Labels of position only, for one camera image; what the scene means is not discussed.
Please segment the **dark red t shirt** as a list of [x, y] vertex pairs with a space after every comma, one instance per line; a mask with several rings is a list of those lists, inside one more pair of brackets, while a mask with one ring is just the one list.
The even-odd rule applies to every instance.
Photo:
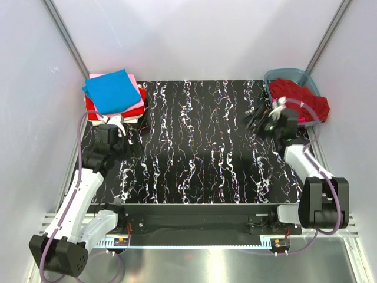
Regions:
[[327, 98], [316, 96], [307, 87], [301, 87], [297, 83], [278, 78], [268, 84], [272, 99], [281, 97], [291, 98], [300, 102], [300, 104], [287, 102], [287, 108], [297, 111], [299, 118], [305, 117], [306, 122], [313, 122], [315, 119], [302, 105], [308, 105], [316, 114], [321, 122], [325, 122], [329, 114], [329, 105]]

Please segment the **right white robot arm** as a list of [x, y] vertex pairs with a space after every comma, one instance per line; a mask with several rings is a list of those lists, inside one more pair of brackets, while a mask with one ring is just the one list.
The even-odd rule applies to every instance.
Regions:
[[303, 183], [296, 209], [280, 205], [267, 219], [273, 233], [289, 224], [332, 235], [349, 224], [349, 182], [328, 172], [297, 137], [298, 113], [285, 106], [274, 109], [261, 104], [246, 117], [247, 129], [262, 139], [272, 138], [276, 151]]

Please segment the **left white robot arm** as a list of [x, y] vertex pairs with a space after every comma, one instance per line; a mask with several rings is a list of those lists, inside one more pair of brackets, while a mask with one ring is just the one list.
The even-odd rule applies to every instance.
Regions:
[[109, 232], [131, 231], [125, 207], [105, 203], [88, 224], [83, 220], [92, 198], [115, 161], [132, 155], [131, 144], [123, 126], [102, 124], [95, 142], [78, 155], [74, 180], [54, 219], [42, 235], [33, 235], [29, 249], [44, 282], [47, 271], [61, 276], [78, 277], [83, 272], [91, 250]]

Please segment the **white folded t shirt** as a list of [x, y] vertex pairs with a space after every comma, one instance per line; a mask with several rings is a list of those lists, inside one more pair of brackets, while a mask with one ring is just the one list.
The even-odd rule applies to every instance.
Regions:
[[[126, 118], [123, 118], [123, 123], [131, 123], [131, 124], [137, 123], [137, 122], [138, 122], [138, 119], [139, 119], [140, 117], [141, 117], [141, 116], [126, 117]], [[92, 124], [93, 126], [99, 126], [99, 125], [105, 123], [104, 120], [90, 120], [90, 122], [91, 122], [91, 124]]]

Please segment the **red folded t shirt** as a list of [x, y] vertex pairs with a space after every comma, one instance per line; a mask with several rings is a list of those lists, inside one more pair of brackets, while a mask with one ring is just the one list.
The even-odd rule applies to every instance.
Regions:
[[[126, 111], [122, 112], [121, 115], [123, 118], [129, 118], [129, 117], [134, 117], [134, 116], [139, 116], [139, 115], [144, 114], [145, 112], [144, 104], [147, 98], [147, 93], [146, 93], [146, 90], [141, 88], [140, 85], [137, 86], [137, 91], [141, 97], [141, 101], [139, 101], [137, 104], [133, 105]], [[85, 106], [88, 111], [97, 111], [94, 103], [87, 96], [85, 96]]]

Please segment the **blue folded t shirt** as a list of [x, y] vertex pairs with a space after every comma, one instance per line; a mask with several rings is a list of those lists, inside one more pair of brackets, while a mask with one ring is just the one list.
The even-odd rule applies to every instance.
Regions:
[[122, 113], [141, 101], [125, 69], [86, 80], [82, 90], [100, 114]]

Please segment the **black marble pattern mat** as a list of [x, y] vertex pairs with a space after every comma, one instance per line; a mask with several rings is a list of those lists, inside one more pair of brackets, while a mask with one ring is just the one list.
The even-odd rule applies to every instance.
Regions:
[[262, 80], [142, 81], [143, 155], [115, 162], [93, 203], [295, 203], [303, 184], [245, 117], [268, 100]]

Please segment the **teal plastic bin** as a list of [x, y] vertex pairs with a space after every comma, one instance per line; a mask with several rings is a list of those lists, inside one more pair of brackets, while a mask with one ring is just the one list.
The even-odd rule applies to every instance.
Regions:
[[[301, 69], [297, 69], [297, 68], [280, 68], [280, 69], [270, 70], [264, 75], [264, 86], [266, 87], [267, 96], [268, 96], [271, 104], [273, 104], [279, 98], [275, 99], [275, 100], [272, 99], [268, 84], [271, 81], [277, 80], [278, 78], [293, 81], [301, 87], [307, 87], [312, 92], [312, 94], [314, 94], [316, 96], [321, 96], [319, 94], [317, 87], [316, 87], [316, 84], [314, 83], [311, 76], [307, 72], [305, 72]], [[291, 98], [286, 98], [286, 104], [287, 104], [287, 102], [293, 102], [293, 103], [300, 104], [299, 101], [291, 99]], [[317, 114], [308, 105], [303, 104], [302, 106], [309, 111], [309, 113], [313, 116], [313, 118], [315, 120], [313, 122], [299, 123], [300, 126], [309, 127], [309, 126], [313, 126], [313, 125], [318, 124], [318, 123], [323, 123], [319, 120], [319, 118], [317, 117]]]

